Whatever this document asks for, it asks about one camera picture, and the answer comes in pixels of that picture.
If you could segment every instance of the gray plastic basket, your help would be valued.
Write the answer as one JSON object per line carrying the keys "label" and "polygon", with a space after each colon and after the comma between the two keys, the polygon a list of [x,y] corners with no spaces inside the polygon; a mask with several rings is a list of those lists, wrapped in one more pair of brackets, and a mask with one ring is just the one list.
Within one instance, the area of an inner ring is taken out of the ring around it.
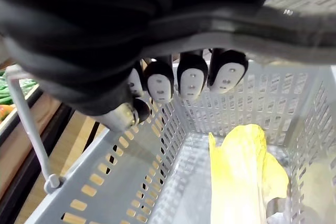
{"label": "gray plastic basket", "polygon": [[219,140],[257,123],[287,170],[289,223],[336,223],[336,90],[330,67],[260,66],[218,95],[205,88],[190,103],[175,92],[166,105],[144,101],[151,115],[123,134],[103,132],[27,223],[210,223],[208,132]]}

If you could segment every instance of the wooden floor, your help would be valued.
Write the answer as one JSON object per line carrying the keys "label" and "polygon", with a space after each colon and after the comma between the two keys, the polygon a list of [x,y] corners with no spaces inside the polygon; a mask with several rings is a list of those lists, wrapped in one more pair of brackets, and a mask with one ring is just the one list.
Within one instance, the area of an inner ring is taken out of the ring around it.
{"label": "wooden floor", "polygon": [[[51,168],[54,173],[60,174],[61,176],[64,175],[82,154],[94,122],[95,121],[88,116],[80,114],[79,112],[74,113],[49,157]],[[104,126],[99,125],[96,136],[98,136],[103,129]],[[46,193],[43,190],[44,182],[45,180],[42,174],[40,174],[31,189],[15,224],[24,223],[46,196]]]}

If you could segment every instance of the basket handle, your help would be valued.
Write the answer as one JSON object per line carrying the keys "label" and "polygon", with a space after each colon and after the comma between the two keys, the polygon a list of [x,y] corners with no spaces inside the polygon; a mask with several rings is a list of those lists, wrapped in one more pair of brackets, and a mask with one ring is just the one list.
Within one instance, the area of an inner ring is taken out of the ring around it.
{"label": "basket handle", "polygon": [[19,65],[12,65],[7,67],[5,75],[9,92],[16,105],[17,113],[33,145],[41,166],[42,174],[46,180],[44,184],[44,191],[47,194],[51,194],[53,191],[55,191],[56,188],[60,186],[60,180],[58,175],[51,172],[48,155],[44,149],[41,137],[38,133],[34,119],[30,113],[30,109],[19,84],[19,79],[32,78],[32,76],[26,73]]}

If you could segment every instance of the black sleeve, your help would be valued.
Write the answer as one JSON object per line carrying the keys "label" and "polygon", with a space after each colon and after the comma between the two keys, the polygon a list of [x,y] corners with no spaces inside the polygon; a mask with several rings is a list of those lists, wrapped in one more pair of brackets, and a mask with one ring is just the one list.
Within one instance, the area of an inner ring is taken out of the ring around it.
{"label": "black sleeve", "polygon": [[148,22],[191,5],[265,0],[0,0],[0,34],[42,89],[87,115],[131,102]]}

